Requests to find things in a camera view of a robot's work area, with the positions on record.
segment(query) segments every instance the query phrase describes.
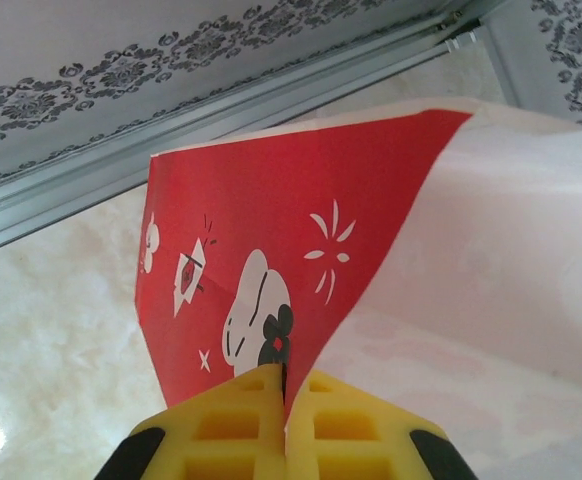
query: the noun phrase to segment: red paper bag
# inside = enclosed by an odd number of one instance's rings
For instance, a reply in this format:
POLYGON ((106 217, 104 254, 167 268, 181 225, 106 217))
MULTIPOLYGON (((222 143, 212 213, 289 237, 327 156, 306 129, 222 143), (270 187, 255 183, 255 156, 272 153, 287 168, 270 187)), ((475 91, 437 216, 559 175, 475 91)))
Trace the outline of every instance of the red paper bag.
POLYGON ((283 363, 288 411, 469 117, 428 110, 155 156, 136 305, 167 404, 283 363))

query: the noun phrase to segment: cartoon character print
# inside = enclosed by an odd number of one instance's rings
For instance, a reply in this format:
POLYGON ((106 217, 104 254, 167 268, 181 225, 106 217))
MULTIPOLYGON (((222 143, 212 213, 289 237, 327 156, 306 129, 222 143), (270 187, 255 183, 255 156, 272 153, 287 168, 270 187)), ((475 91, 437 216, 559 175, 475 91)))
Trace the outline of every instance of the cartoon character print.
POLYGON ((286 363, 293 327, 289 291, 261 250, 247 258, 222 331, 222 353, 235 376, 264 363, 286 363))

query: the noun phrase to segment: cartoon head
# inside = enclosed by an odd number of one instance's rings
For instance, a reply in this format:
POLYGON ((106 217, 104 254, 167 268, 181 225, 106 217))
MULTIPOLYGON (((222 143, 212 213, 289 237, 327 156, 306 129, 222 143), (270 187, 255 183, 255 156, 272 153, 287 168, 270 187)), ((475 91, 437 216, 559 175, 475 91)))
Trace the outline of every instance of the cartoon head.
POLYGON ((235 376, 258 366, 264 321, 269 315, 277 316, 281 305, 290 304, 284 279, 269 269, 261 250, 251 252, 222 332, 222 353, 235 376))

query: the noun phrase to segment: star print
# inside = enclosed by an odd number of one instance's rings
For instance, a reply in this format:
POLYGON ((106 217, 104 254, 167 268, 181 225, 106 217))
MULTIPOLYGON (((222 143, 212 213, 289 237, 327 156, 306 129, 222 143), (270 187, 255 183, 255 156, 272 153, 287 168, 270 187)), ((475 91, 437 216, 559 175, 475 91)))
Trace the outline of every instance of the star print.
POLYGON ((207 350, 206 353, 202 353, 202 350, 198 350, 198 354, 200 355, 200 361, 202 362, 200 370, 206 370, 211 373, 211 367, 209 367, 209 350, 207 350))

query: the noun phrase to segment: black flower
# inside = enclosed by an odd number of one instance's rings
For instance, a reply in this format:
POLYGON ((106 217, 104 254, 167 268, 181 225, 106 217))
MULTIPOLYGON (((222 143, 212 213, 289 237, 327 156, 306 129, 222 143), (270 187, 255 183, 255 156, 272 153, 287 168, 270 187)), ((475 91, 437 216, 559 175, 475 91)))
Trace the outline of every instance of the black flower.
POLYGON ((9 104, 2 109, 2 114, 12 120, 40 118, 55 106, 55 98, 55 95, 50 93, 35 95, 18 92, 13 95, 9 104))
POLYGON ((146 64, 142 62, 129 62, 122 59, 111 69, 102 75, 101 82, 106 87, 126 88, 144 74, 146 64))
POLYGON ((293 311, 288 305, 280 305, 278 318, 269 314, 264 321, 262 333, 264 344, 258 356, 258 365, 289 361, 289 334, 293 328, 293 311))

